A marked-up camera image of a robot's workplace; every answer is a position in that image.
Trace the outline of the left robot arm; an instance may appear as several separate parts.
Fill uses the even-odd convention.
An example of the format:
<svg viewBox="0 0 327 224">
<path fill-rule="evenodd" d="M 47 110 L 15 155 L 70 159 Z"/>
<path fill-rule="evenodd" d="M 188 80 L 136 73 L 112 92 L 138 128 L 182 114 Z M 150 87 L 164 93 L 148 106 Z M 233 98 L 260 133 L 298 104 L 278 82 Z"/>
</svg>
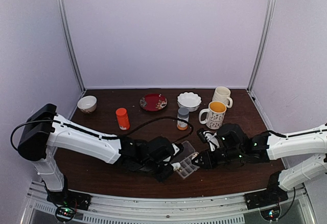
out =
<svg viewBox="0 0 327 224">
<path fill-rule="evenodd" d="M 33 163 L 47 189 L 63 206 L 70 205 L 74 198 L 53 157 L 53 147 L 85 154 L 132 172 L 149 173 L 159 182 L 181 167 L 172 159 L 182 148 L 164 137 L 147 142 L 126 135 L 100 133 L 71 122 L 57 114 L 56 108 L 46 104 L 21 125 L 24 130 L 16 150 Z"/>
</svg>

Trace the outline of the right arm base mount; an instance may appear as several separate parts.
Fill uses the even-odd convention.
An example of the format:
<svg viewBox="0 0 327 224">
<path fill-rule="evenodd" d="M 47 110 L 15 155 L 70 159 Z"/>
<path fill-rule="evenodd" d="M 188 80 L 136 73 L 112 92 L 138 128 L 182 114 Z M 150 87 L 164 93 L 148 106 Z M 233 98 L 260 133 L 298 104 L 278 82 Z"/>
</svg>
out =
<svg viewBox="0 0 327 224">
<path fill-rule="evenodd" d="M 270 205 L 276 205 L 281 201 L 288 200 L 288 194 L 284 190 L 263 190 L 244 195 L 247 209 L 252 210 Z"/>
</svg>

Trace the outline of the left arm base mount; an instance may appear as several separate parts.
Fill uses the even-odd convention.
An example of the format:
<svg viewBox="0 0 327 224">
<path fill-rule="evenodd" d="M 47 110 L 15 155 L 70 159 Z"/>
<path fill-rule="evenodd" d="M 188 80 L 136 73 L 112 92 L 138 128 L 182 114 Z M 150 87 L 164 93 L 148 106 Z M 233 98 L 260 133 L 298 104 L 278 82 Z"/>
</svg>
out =
<svg viewBox="0 0 327 224">
<path fill-rule="evenodd" d="M 70 207 L 74 210 L 87 211 L 91 202 L 91 195 L 68 190 L 67 192 L 49 192 L 47 201 L 55 206 Z"/>
</svg>

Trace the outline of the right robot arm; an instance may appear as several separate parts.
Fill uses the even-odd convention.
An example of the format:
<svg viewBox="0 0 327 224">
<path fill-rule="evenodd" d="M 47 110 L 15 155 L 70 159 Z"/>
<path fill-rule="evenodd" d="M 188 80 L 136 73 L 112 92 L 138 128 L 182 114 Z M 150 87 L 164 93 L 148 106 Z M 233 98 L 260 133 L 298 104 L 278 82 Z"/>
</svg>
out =
<svg viewBox="0 0 327 224">
<path fill-rule="evenodd" d="M 199 129 L 197 135 L 209 145 L 192 159 L 194 165 L 203 169 L 214 169 L 233 161 L 269 163 L 288 156 L 311 154 L 302 163 L 270 176 L 267 189 L 262 193 L 262 200 L 269 205 L 282 193 L 326 173 L 325 124 L 287 134 L 268 130 L 250 138 L 238 124 L 227 123 L 215 133 Z"/>
</svg>

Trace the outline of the orange pill bottle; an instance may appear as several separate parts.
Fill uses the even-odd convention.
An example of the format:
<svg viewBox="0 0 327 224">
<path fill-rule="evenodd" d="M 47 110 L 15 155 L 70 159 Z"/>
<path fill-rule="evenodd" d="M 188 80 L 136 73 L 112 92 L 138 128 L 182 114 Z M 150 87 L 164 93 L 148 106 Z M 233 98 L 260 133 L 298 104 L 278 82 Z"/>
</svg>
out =
<svg viewBox="0 0 327 224">
<path fill-rule="evenodd" d="M 116 114 L 119 128 L 121 130 L 128 130 L 130 128 L 130 122 L 129 122 L 127 110 L 121 107 L 115 111 L 115 114 Z"/>
</svg>

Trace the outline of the clear plastic pill organizer box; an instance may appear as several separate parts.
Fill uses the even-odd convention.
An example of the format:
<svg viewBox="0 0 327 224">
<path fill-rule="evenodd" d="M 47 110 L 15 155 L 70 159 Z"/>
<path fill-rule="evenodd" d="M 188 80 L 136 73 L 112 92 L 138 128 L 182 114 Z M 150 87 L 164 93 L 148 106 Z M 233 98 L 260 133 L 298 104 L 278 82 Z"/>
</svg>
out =
<svg viewBox="0 0 327 224">
<path fill-rule="evenodd" d="M 179 171 L 176 172 L 179 174 L 179 176 L 182 179 L 186 179 L 192 173 L 194 173 L 199 169 L 199 167 L 192 164 L 192 155 L 197 151 L 189 141 L 184 141 L 181 144 L 184 147 L 184 151 L 182 153 L 182 159 L 181 161 L 179 161 L 179 163 L 181 164 L 181 168 Z"/>
</svg>

